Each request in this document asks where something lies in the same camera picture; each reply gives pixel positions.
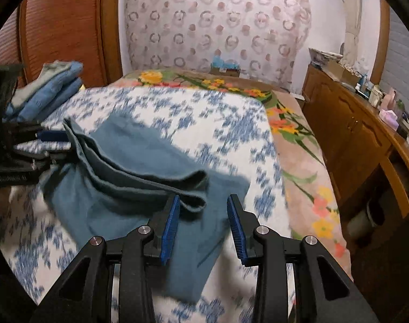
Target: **folded clothes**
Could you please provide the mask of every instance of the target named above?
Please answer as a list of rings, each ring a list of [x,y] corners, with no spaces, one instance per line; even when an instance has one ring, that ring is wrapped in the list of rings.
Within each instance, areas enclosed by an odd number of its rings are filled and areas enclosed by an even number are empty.
[[[45,63],[42,66],[40,75],[33,82],[29,83],[20,91],[16,91],[12,97],[11,103],[14,108],[21,107],[27,100],[29,100],[35,92],[42,86],[46,85],[53,77],[70,69],[71,62],[55,61],[53,63]]]
[[[91,237],[123,237],[146,224],[177,193],[181,213],[163,294],[197,302],[229,230],[227,197],[242,201],[249,182],[208,169],[155,129],[110,115],[89,135],[64,127],[77,162],[55,167],[42,182],[45,201],[83,246]]]
[[[33,120],[42,122],[49,115],[51,115],[55,110],[61,107],[66,101],[68,101],[74,94],[79,91],[79,88],[82,86],[82,80],[80,77],[74,79],[71,83],[63,86],[60,92],[57,93],[55,98],[40,111],[39,114],[35,116]]]
[[[47,106],[56,95],[62,90],[63,86],[71,83],[83,70],[83,64],[71,62],[70,68],[55,75],[45,85],[40,87],[34,95],[18,107],[9,103],[6,109],[4,119],[6,121],[33,121],[36,116]]]

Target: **bed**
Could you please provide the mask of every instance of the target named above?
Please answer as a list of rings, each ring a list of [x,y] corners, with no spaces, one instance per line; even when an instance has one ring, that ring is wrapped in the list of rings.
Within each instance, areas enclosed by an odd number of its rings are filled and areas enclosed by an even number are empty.
[[[251,186],[245,209],[254,212],[261,224],[282,236],[317,236],[350,273],[320,149],[289,94],[265,84],[209,74],[138,72],[107,87],[80,91],[44,125],[60,128],[62,118],[71,116],[89,132],[113,111],[159,129],[162,137],[204,165],[247,177]],[[30,142],[22,147],[37,152],[66,145]],[[37,303],[79,251],[46,205],[39,186],[13,189],[9,212],[0,226],[0,248]],[[291,308],[295,296],[289,265],[287,272]],[[248,322],[257,273],[256,268],[240,264],[227,237],[199,302],[154,296],[157,321]],[[113,322],[117,321],[117,285],[115,281]]]

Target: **metal pivot bolt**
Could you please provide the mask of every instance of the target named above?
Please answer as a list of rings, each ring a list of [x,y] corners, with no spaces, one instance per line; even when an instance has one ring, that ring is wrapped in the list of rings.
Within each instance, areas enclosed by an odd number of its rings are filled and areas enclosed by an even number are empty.
[[[268,234],[269,229],[266,226],[258,226],[256,228],[257,233],[259,234]]]
[[[305,241],[309,245],[315,245],[318,242],[318,240],[314,236],[307,236]]]
[[[151,232],[151,228],[149,226],[145,225],[139,227],[140,234],[148,234],[149,232]]]
[[[91,243],[91,245],[93,245],[93,246],[96,246],[96,245],[101,244],[102,241],[103,241],[103,239],[102,239],[102,237],[100,237],[100,236],[92,237],[92,238],[90,239],[90,243]]]

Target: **gray blind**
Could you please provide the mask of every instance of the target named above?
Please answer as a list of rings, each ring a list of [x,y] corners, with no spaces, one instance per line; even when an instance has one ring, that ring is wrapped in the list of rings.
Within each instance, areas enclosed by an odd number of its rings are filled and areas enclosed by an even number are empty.
[[[409,113],[409,31],[393,9],[390,9],[387,58],[379,85],[385,92],[393,87]]]

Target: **blue floral pattern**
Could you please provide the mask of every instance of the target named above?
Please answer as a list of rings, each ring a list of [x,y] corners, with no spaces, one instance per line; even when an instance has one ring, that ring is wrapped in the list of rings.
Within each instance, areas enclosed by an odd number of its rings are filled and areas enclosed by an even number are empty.
[[[43,123],[62,128],[72,117],[86,132],[111,113],[157,129],[197,162],[250,180],[245,209],[262,224],[290,236],[281,168],[262,104],[213,91],[169,87],[103,87],[80,91]],[[69,143],[28,142],[21,149],[65,149]],[[45,203],[38,186],[12,189],[12,202],[0,226],[1,250],[27,293],[39,303],[79,249]],[[227,237],[197,304],[154,295],[158,323],[248,323],[252,317],[257,268],[240,264]],[[294,295],[292,269],[289,297]],[[114,278],[112,322],[118,321],[118,277]]]

